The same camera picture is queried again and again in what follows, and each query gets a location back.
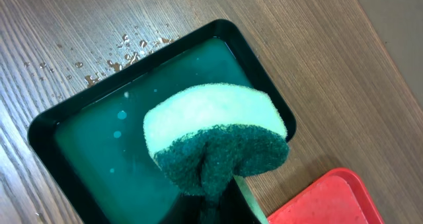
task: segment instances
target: sponge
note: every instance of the sponge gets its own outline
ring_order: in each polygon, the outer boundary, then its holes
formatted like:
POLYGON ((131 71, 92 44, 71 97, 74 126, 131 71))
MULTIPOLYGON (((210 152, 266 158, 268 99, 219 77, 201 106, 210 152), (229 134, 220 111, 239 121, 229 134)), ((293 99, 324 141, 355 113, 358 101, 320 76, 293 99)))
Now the sponge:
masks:
POLYGON ((237 85, 181 91, 150 110, 143 128, 149 154, 166 177, 211 206, 234 175, 273 170, 289 153, 284 121, 270 97, 237 85))

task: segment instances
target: white sponge layer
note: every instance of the white sponge layer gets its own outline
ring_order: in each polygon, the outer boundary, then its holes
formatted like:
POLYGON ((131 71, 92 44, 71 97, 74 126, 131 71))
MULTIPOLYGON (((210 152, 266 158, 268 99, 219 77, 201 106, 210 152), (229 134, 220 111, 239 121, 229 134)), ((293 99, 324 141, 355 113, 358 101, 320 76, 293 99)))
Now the white sponge layer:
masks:
POLYGON ((184 135, 231 124, 256 125, 287 136, 284 121, 266 93, 223 83, 190 87, 173 95, 148 111, 143 126, 154 157, 184 135))

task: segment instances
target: tray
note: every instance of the tray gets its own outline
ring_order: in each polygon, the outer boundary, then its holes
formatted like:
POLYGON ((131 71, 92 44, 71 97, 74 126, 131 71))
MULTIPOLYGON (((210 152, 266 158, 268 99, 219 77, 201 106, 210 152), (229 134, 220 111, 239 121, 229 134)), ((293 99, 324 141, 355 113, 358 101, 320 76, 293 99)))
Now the tray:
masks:
MULTIPOLYGON (((149 158, 142 120, 172 94, 204 83, 268 93, 287 140, 294 135, 291 110, 238 28, 215 20, 41 113, 28 130, 29 144, 85 223, 187 223, 201 200, 179 194, 149 158), (125 120, 116 118, 121 110, 125 120)), ((228 190, 223 200, 238 204, 222 205, 231 209, 223 212, 227 219, 245 213, 237 218, 256 221, 235 182, 228 190)))
POLYGON ((360 177, 335 168, 268 218, 269 224, 383 224, 360 177))

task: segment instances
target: wood grain surface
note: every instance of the wood grain surface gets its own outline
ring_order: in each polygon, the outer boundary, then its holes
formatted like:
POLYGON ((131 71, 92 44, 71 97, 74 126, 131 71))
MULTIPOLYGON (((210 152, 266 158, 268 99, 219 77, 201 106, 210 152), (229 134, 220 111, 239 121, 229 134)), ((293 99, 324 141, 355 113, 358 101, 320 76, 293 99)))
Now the wood grain surface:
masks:
POLYGON ((247 180, 265 214, 348 167, 386 223, 423 223, 423 112, 356 0, 0 0, 0 223, 80 223, 27 144, 31 120, 113 74, 108 60, 143 57, 141 40, 148 54, 219 18, 297 118, 288 162, 247 180))

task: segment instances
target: red tray rim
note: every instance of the red tray rim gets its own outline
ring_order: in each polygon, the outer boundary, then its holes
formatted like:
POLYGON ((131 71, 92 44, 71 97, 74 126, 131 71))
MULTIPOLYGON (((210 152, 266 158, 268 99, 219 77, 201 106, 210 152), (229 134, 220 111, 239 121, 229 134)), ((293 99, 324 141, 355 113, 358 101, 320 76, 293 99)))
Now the red tray rim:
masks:
POLYGON ((299 198, 301 198, 304 194, 308 193, 308 191, 312 190, 316 187, 319 183, 327 179, 331 176, 338 176, 345 180, 347 184, 351 187, 352 193, 354 194, 355 198, 357 199, 358 205, 363 211, 364 217, 366 218, 369 224, 384 224, 382 220, 382 216, 380 215, 379 211, 376 208, 367 188, 364 186, 363 181, 361 178, 352 170, 348 168, 334 168, 318 178, 314 183, 304 189, 301 193, 296 195, 293 199, 291 199, 288 203, 283 205, 280 209, 276 210, 272 215, 268 217, 269 223, 272 223, 273 219, 276 218, 277 214, 285 210, 285 208, 289 207, 292 203, 296 202, 299 198))

